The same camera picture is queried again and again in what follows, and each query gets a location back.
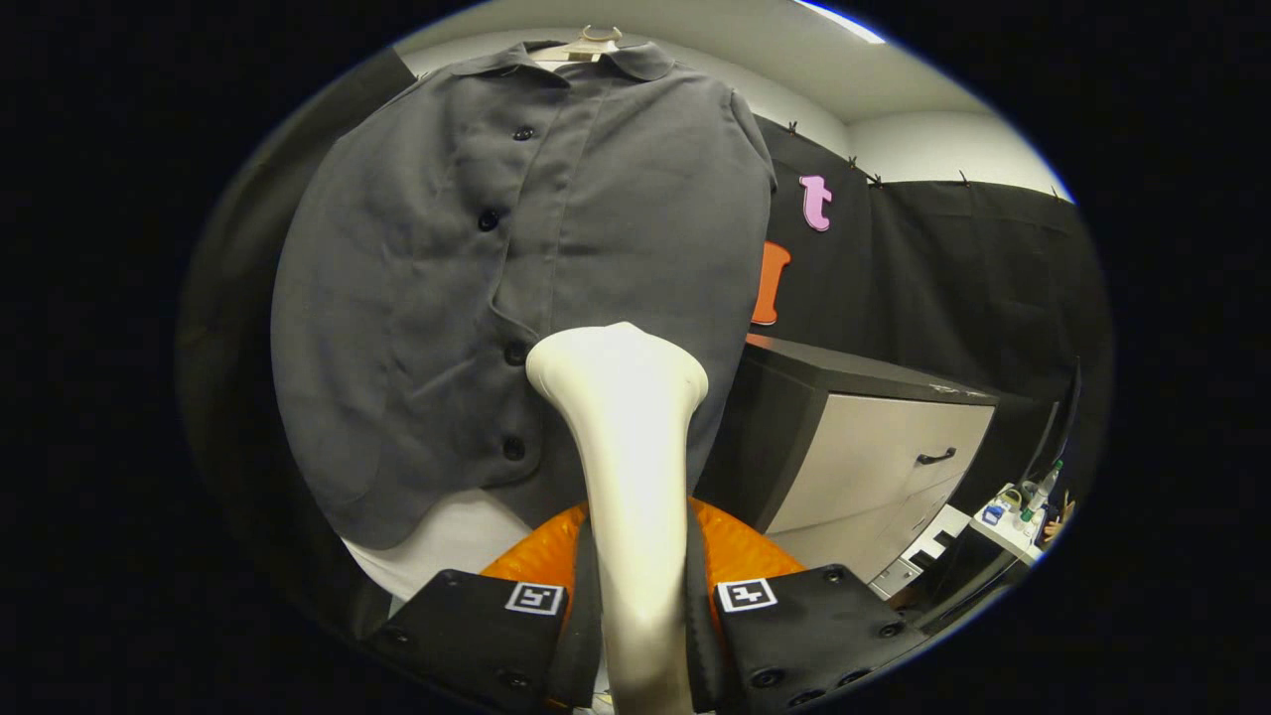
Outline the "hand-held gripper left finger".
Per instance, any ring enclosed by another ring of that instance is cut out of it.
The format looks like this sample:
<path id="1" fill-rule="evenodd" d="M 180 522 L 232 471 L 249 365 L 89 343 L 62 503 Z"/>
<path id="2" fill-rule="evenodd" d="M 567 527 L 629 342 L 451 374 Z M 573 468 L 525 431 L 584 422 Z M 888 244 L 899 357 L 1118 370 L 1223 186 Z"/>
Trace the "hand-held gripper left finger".
<path id="1" fill-rule="evenodd" d="M 395 664 L 491 712 L 608 710 L 583 502 L 530 528 L 500 500 L 441 500 L 362 569 L 393 598 L 370 640 Z"/>

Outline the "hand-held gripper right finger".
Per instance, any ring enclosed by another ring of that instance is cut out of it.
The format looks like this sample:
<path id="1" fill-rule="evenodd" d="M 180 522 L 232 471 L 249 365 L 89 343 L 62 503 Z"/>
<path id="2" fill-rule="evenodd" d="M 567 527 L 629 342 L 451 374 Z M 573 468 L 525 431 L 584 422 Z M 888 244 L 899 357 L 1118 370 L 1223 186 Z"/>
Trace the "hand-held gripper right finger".
<path id="1" fill-rule="evenodd" d="M 697 712 L 799 712 L 927 643 L 846 566 L 805 566 L 705 500 L 688 502 L 685 566 Z"/>

